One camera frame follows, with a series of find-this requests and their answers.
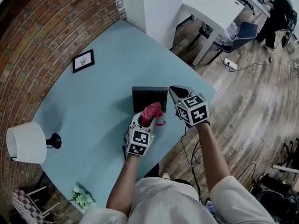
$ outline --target black framed picture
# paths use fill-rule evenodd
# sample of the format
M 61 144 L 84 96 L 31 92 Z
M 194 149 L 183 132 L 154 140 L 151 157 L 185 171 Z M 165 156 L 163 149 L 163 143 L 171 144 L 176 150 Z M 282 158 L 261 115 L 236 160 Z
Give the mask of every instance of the black framed picture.
M 93 50 L 88 50 L 73 58 L 73 72 L 76 73 L 94 65 Z

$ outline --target white t-shirt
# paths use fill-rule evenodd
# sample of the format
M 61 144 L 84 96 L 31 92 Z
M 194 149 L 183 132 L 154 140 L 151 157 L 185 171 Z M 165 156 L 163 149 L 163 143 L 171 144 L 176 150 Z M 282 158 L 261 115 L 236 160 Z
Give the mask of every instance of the white t-shirt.
M 218 182 L 210 193 L 218 220 L 225 224 L 274 224 L 265 208 L 233 177 Z M 129 219 L 119 211 L 92 208 L 80 224 L 216 224 L 198 200 L 195 189 L 162 178 L 136 183 Z

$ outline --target blue table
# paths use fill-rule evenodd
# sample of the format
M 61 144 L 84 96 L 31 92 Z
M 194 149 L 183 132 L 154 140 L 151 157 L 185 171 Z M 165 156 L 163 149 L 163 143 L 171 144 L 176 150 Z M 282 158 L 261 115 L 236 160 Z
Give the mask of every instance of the blue table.
M 42 164 L 59 191 L 71 199 L 78 183 L 98 207 L 105 207 L 124 163 L 124 133 L 134 115 L 132 86 L 188 85 L 208 102 L 215 90 L 187 64 L 124 21 L 91 42 L 95 65 L 75 74 L 69 65 L 39 107 L 34 121 L 46 138 L 58 133 L 62 147 L 48 149 Z M 155 140 L 140 158 L 142 178 L 177 143 L 185 124 L 175 116 L 168 95 L 166 114 L 155 127 Z

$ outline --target table lamp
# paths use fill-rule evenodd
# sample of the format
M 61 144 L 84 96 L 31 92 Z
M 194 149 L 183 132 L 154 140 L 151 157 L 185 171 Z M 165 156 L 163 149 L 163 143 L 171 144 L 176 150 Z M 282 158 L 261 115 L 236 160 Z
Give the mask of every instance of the table lamp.
M 6 145 L 13 161 L 41 164 L 46 159 L 47 148 L 60 148 L 61 139 L 54 133 L 46 140 L 42 128 L 35 122 L 9 128 Z

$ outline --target white flowers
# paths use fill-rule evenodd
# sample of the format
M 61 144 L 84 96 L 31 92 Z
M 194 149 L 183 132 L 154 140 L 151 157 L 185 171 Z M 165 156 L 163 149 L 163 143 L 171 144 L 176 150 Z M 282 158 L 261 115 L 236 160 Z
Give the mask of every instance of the white flowers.
M 87 194 L 84 189 L 79 188 L 78 186 L 73 189 L 73 199 L 71 201 L 74 201 L 83 213 L 85 213 L 87 209 L 96 206 L 93 198 Z

